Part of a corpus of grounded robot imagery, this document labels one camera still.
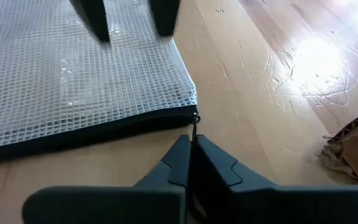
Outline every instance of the black fabric trim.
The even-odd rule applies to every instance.
[[[156,110],[74,131],[0,146],[0,161],[179,128],[191,124],[195,112],[196,105]]]

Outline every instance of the white grid mesh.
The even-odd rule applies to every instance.
[[[175,43],[155,36],[147,0],[104,3],[106,48],[68,0],[0,0],[0,146],[196,104]]]

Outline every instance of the cardboard box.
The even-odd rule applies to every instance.
[[[323,165],[358,180],[358,118],[328,140],[321,153]]]

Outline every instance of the wooden floor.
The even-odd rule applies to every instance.
[[[316,155],[358,116],[358,1],[182,2],[201,132],[279,184],[348,182]]]
[[[175,42],[196,83],[199,132],[278,184],[351,183],[326,139],[358,116],[357,0],[181,0]],[[0,223],[50,185],[136,183],[190,128],[0,163]]]

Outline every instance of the torn cardboard edge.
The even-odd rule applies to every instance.
[[[358,180],[358,118],[329,138],[319,157],[323,166]]]

